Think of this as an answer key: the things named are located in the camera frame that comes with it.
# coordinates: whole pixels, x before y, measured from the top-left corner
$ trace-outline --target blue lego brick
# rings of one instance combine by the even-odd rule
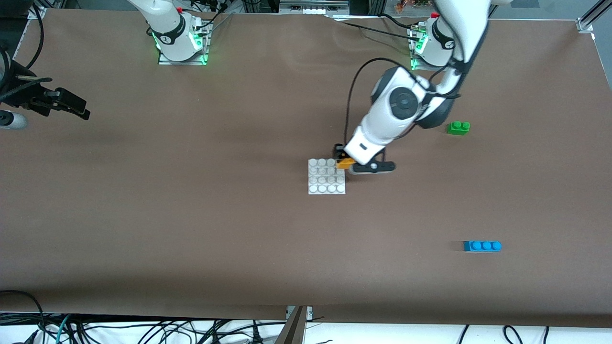
[[[465,252],[499,252],[501,242],[499,241],[464,241],[463,250]]]

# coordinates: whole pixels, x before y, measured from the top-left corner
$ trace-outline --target green lego brick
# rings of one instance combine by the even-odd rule
[[[453,123],[449,123],[446,127],[446,133],[451,135],[465,135],[469,133],[469,122],[455,121]]]

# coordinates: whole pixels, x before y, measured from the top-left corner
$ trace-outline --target teal cable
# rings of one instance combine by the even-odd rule
[[[62,330],[64,329],[64,326],[66,326],[66,321],[68,320],[68,318],[70,318],[70,314],[66,315],[66,317],[64,318],[64,320],[62,320],[62,323],[59,325],[58,328],[58,336],[55,337],[55,344],[59,344],[59,338],[62,335]]]

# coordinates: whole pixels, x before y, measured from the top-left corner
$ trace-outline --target table surface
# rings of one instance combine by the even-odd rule
[[[470,133],[415,130],[388,148],[396,171],[349,176],[342,196],[308,195],[307,160],[341,141],[363,62],[408,64],[401,39],[235,15],[209,65],[169,67],[138,12],[44,22],[32,70],[92,115],[27,113],[27,130],[0,135],[2,289],[64,313],[283,318],[308,304],[329,321],[612,323],[612,97],[572,21],[491,21],[449,117]],[[31,26],[18,61],[37,43]],[[358,79],[351,127],[389,67]]]

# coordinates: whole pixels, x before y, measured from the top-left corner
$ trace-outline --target white lego plate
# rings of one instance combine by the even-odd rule
[[[336,168],[334,159],[308,160],[308,194],[344,195],[346,193],[344,172]]]

